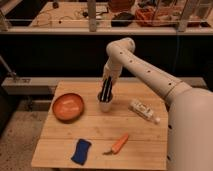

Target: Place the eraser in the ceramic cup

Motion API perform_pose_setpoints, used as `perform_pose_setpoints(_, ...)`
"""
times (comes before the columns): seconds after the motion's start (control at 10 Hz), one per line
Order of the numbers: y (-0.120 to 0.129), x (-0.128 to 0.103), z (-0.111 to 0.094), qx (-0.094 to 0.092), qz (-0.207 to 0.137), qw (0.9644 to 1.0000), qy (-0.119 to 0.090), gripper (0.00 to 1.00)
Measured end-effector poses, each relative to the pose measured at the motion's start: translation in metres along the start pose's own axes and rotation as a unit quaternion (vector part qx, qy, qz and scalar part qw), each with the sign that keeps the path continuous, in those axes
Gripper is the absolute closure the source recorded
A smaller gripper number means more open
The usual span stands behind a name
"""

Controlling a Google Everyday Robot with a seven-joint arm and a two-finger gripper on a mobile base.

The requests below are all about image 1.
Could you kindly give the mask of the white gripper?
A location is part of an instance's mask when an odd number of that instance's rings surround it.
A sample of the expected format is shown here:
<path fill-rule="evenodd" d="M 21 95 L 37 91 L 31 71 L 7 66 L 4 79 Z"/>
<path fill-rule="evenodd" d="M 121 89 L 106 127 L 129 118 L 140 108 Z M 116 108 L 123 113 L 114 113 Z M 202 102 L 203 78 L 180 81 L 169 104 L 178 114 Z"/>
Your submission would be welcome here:
<path fill-rule="evenodd" d="M 119 78 L 119 68 L 117 66 L 111 66 L 108 63 L 106 63 L 104 65 L 104 69 L 103 69 L 103 79 L 105 79 L 105 81 L 102 86 L 102 91 L 100 94 L 100 101 L 104 100 L 104 94 L 105 94 L 105 89 L 106 89 L 106 85 L 107 85 L 105 101 L 109 102 L 110 96 L 112 94 L 111 93 L 112 86 L 113 86 L 113 84 L 116 83 L 118 78 Z"/>

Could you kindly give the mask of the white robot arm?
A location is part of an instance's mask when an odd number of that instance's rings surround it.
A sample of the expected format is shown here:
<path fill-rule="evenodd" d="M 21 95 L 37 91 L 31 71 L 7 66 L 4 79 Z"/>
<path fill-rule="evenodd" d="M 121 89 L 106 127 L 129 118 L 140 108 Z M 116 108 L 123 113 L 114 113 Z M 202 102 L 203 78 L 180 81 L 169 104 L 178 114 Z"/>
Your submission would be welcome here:
<path fill-rule="evenodd" d="M 129 37 L 110 42 L 103 76 L 116 81 L 126 68 L 169 106 L 167 171 L 213 171 L 213 92 L 191 87 L 134 51 Z"/>

